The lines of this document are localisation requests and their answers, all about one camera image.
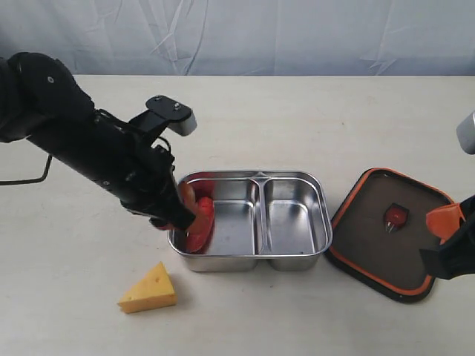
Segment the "table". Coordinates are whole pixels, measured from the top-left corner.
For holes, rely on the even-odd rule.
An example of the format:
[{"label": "table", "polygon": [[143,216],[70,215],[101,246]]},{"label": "table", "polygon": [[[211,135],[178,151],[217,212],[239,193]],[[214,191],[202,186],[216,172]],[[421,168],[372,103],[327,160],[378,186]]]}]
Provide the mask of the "table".
[{"label": "table", "polygon": [[[177,178],[212,169],[297,169],[316,176],[333,215],[361,173],[388,167],[455,200],[474,193],[475,161],[455,129],[475,109],[456,77],[78,76],[128,120],[164,94],[198,129],[167,133]],[[0,147],[1,179],[38,176],[45,153]],[[41,185],[0,189],[0,355],[470,355],[475,277],[438,281],[407,306],[321,258],[282,273],[197,274],[166,233],[53,161]],[[163,261],[178,304],[125,315],[122,294]]]}]

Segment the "white table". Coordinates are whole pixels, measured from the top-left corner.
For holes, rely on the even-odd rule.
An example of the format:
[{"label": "white table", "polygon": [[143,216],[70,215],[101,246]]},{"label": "white table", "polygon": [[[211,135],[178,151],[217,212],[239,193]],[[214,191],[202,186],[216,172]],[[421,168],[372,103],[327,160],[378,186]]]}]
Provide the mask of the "white table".
[{"label": "white table", "polygon": [[[121,119],[162,93],[198,129],[174,133],[177,178],[191,171],[297,169],[322,183],[333,215],[361,173],[389,167],[463,200],[475,159],[456,126],[475,109],[473,78],[79,76]],[[0,179],[35,177],[46,155],[0,146]],[[0,355],[471,355],[475,276],[439,281],[401,305],[321,258],[304,273],[265,263],[197,274],[166,233],[54,161],[41,185],[0,188]],[[122,293],[163,261],[175,307],[125,315]]]}]

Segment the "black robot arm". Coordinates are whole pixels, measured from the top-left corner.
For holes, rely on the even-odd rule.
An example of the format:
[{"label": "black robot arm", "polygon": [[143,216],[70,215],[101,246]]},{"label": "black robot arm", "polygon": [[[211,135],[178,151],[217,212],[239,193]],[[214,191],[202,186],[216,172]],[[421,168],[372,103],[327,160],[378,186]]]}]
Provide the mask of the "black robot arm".
[{"label": "black robot arm", "polygon": [[[186,230],[195,215],[185,207],[173,176],[174,157],[160,134],[196,128],[192,110],[166,96],[123,122],[96,109],[71,72],[40,53],[0,59],[0,142],[27,139],[120,199],[154,225]],[[161,139],[165,143],[155,145]]]}]

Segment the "yellow cheese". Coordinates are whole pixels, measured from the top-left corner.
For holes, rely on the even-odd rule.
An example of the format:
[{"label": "yellow cheese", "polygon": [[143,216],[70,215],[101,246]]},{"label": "yellow cheese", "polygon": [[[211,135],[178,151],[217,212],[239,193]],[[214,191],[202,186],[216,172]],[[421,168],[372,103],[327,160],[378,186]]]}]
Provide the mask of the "yellow cheese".
[{"label": "yellow cheese", "polygon": [[126,314],[174,306],[175,291],[163,263],[159,263],[117,303]]}]

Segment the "stainless steel container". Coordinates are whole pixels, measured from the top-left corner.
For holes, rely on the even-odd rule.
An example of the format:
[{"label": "stainless steel container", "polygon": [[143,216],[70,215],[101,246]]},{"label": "stainless steel container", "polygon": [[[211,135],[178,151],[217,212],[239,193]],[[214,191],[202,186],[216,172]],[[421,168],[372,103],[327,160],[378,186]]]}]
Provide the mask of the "stainless steel container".
[{"label": "stainless steel container", "polygon": [[192,271],[247,271],[259,260],[278,271],[303,271],[330,247],[333,232],[324,192],[307,173],[206,171],[182,182],[212,197],[215,206],[214,233],[200,254],[183,252],[183,232],[168,235]]}]

